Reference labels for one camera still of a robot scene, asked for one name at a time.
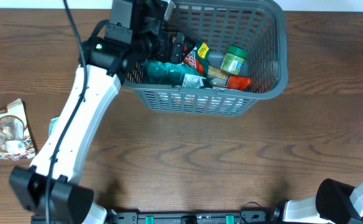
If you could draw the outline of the green Nescafe coffee bag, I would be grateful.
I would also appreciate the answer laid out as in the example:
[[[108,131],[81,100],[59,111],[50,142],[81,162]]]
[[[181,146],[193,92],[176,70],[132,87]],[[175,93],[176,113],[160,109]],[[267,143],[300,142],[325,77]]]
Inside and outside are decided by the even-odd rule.
[[[187,42],[184,46],[186,57],[179,64],[147,60],[142,68],[147,72],[144,83],[181,86],[183,88],[212,88],[207,79],[208,45],[196,41],[195,46]]]

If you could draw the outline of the orange spaghetti pack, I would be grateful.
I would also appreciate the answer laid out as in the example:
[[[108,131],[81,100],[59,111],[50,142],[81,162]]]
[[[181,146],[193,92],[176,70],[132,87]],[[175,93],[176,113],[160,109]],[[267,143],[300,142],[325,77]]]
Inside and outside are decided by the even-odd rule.
[[[233,75],[211,65],[208,66],[207,79],[212,86],[240,91],[251,83],[248,77]]]

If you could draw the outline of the green lid jar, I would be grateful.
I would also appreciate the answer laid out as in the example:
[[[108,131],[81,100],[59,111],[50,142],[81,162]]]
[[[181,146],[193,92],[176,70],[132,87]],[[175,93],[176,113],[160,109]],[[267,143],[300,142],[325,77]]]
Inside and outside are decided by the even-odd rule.
[[[239,75],[247,56],[246,50],[230,45],[223,58],[221,69],[233,75]]]

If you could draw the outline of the grey plastic basket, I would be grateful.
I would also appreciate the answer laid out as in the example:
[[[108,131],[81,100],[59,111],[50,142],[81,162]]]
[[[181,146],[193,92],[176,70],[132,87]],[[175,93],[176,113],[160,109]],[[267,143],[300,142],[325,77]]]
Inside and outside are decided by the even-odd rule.
[[[175,1],[170,21],[163,28],[181,31],[210,49],[209,64],[220,67],[230,45],[242,48],[248,56],[240,74],[252,83],[244,90],[225,88],[182,88],[125,82],[146,107],[153,110],[177,111],[170,103],[161,106],[158,93],[217,96],[249,100],[250,106],[240,110],[217,107],[179,112],[238,116],[260,100],[280,95],[288,83],[286,16],[273,0],[181,0]]]

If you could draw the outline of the multipack tissue packets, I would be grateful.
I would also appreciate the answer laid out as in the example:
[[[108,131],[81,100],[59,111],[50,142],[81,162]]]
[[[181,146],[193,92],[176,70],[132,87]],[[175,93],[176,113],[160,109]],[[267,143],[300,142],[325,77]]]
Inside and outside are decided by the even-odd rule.
[[[203,96],[203,95],[182,95],[180,93],[158,93],[159,102],[161,106],[166,106],[166,103],[170,103],[174,110],[189,110],[194,108],[203,110],[205,108],[209,110],[215,110],[221,106],[225,109],[235,107],[236,110],[240,110],[245,106],[250,106],[249,100],[236,99],[236,98],[222,98],[217,96]]]

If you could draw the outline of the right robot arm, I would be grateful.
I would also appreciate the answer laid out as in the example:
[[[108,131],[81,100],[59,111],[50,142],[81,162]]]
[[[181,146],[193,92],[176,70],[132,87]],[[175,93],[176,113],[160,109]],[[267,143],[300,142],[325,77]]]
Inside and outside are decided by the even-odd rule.
[[[266,222],[363,224],[363,182],[354,187],[325,179],[316,195],[281,203]]]

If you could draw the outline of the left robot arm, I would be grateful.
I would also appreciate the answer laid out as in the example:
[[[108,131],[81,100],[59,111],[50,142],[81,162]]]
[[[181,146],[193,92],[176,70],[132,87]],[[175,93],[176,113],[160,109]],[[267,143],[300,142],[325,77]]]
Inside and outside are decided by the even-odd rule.
[[[146,60],[180,63],[184,35],[162,25],[175,4],[114,0],[109,19],[78,41],[79,65],[67,102],[47,142],[28,168],[15,167],[9,183],[32,223],[104,223],[105,208],[79,185],[87,152],[109,104],[123,84],[140,84]]]

